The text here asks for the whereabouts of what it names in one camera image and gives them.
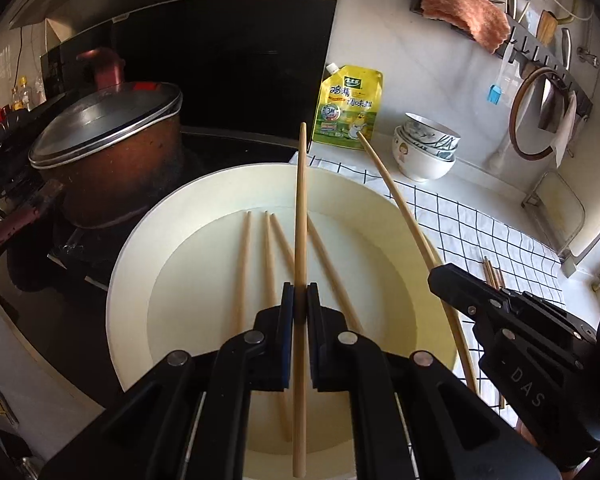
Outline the large white round basin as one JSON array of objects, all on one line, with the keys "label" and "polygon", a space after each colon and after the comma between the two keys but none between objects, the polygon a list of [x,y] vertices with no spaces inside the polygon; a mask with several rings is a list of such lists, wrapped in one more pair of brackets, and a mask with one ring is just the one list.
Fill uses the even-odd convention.
[{"label": "large white round basin", "polygon": [[[331,172],[306,173],[324,193]],[[173,350],[193,356],[237,335],[235,287],[244,215],[251,212],[242,332],[268,308],[264,277],[264,213],[275,214],[294,244],[297,170],[250,165],[190,182],[151,209],[118,255],[108,287],[107,339],[120,384],[131,387]],[[290,275],[271,226],[278,302]]]}]

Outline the metal dish rack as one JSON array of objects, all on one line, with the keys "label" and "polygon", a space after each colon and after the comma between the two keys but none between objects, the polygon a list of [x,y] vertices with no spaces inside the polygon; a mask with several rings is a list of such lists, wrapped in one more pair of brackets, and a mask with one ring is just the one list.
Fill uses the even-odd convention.
[{"label": "metal dish rack", "polygon": [[521,202],[532,222],[556,254],[565,259],[581,232],[585,208],[572,187],[555,169],[542,174]]}]

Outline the blue patterned bowl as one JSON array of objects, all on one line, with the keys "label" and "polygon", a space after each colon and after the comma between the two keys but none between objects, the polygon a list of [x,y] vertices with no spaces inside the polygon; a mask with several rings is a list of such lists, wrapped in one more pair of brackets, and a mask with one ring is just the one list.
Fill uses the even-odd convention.
[{"label": "blue patterned bowl", "polygon": [[441,148],[430,148],[429,146],[423,144],[422,142],[419,142],[419,141],[413,139],[411,136],[409,136],[405,131],[403,131],[401,129],[398,130],[398,135],[404,141],[410,142],[411,144],[415,145],[416,148],[419,148],[420,150],[428,153],[429,155],[437,157],[438,159],[453,160],[455,158],[454,151],[442,150]]},{"label": "blue patterned bowl", "polygon": [[405,113],[403,129],[413,139],[428,148],[454,151],[460,144],[460,135],[444,125],[413,113]]}]

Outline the white ceramic bowl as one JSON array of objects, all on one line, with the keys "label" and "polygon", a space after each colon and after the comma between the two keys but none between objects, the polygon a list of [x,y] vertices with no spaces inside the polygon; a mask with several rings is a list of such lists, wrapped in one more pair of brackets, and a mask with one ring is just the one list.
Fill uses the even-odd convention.
[{"label": "white ceramic bowl", "polygon": [[394,128],[391,151],[402,174],[417,182],[438,180],[455,165],[454,157],[442,159],[418,148],[401,127]]}]

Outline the white hanging towel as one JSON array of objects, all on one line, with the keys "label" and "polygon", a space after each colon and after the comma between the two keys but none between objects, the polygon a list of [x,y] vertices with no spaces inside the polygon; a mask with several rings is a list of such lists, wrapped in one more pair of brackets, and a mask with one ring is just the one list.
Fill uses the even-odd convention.
[{"label": "white hanging towel", "polygon": [[569,93],[568,107],[565,115],[562,116],[554,135],[554,139],[550,144],[550,147],[554,152],[556,167],[559,167],[564,159],[565,152],[567,151],[567,145],[573,132],[574,123],[576,122],[576,116],[577,95],[576,92],[571,91]]}]

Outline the brown round hoop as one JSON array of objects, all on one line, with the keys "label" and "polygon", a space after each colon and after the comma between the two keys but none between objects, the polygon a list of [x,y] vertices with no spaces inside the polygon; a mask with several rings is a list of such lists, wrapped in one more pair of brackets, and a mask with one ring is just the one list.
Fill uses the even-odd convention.
[{"label": "brown round hoop", "polygon": [[528,96],[528,93],[531,91],[532,87],[535,85],[536,81],[540,78],[546,79],[550,86],[558,92],[558,96],[562,98],[564,103],[568,103],[568,87],[562,80],[562,77],[559,76],[556,68],[541,66],[535,70],[532,70],[532,72],[526,78],[524,78],[515,94],[512,108],[510,109],[508,120],[508,138],[514,152],[523,160],[528,160],[528,162],[537,162],[538,160],[547,158],[554,152],[553,148],[548,146],[542,151],[536,153],[527,153],[520,147],[518,142],[518,125],[519,119],[521,118],[521,109],[524,106],[524,100]]}]

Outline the blue silicone brush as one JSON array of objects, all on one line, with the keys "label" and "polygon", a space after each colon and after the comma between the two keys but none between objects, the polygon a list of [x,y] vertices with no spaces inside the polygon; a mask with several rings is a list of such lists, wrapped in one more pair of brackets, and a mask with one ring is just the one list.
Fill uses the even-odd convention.
[{"label": "blue silicone brush", "polygon": [[501,82],[502,82],[505,65],[506,65],[506,59],[503,58],[502,62],[500,64],[500,67],[498,68],[498,74],[495,77],[494,83],[491,84],[491,87],[488,92],[488,97],[486,98],[489,103],[494,104],[494,105],[498,105],[498,102],[500,102],[500,99],[501,99],[501,95],[502,95]]}]

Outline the yellow seasoning pouch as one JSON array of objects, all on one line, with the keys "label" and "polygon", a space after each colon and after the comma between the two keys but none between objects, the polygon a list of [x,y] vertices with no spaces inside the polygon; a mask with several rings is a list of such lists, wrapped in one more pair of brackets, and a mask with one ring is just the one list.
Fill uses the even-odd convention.
[{"label": "yellow seasoning pouch", "polygon": [[322,81],[312,132],[314,142],[362,150],[380,110],[384,75],[372,68],[329,63]]}]

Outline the brown cooking pot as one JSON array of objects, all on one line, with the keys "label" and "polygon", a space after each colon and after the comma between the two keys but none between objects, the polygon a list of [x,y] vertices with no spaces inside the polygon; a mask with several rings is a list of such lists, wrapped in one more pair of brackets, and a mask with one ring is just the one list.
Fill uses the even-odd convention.
[{"label": "brown cooking pot", "polygon": [[178,114],[77,162],[37,169],[45,180],[65,185],[66,217],[79,228],[100,229],[169,192],[184,165]]}]

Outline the pink dish cloth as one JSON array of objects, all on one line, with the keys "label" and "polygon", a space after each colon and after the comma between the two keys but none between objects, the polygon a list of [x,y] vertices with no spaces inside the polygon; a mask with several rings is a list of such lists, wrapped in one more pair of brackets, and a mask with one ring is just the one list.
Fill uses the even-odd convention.
[{"label": "pink dish cloth", "polygon": [[509,37],[506,14],[489,0],[422,0],[422,15],[467,32],[486,52],[494,54]]}]

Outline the glass pot lid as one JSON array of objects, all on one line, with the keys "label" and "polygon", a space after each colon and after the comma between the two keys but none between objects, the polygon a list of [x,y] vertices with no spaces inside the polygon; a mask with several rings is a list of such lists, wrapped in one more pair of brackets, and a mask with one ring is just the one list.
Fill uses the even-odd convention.
[{"label": "glass pot lid", "polygon": [[30,148],[29,162],[52,169],[91,156],[176,116],[183,95],[173,84],[126,82],[84,96],[63,110]]}]

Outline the black wall hook rail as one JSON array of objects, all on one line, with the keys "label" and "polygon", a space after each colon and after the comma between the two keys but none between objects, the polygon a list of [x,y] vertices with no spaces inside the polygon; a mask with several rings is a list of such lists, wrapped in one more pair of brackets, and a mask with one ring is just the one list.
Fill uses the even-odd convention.
[{"label": "black wall hook rail", "polygon": [[[411,0],[410,10],[422,15],[421,3],[422,0]],[[505,43],[514,46],[514,57],[518,61],[526,60],[535,67],[547,66],[554,70],[556,75],[552,79],[557,87],[567,93],[573,91],[576,94],[578,115],[581,117],[590,116],[593,103],[580,84],[570,74],[570,71],[562,64],[562,59],[554,55],[549,47],[541,44],[532,32],[529,32],[513,18],[508,16],[507,21],[509,22],[510,32]]]}]

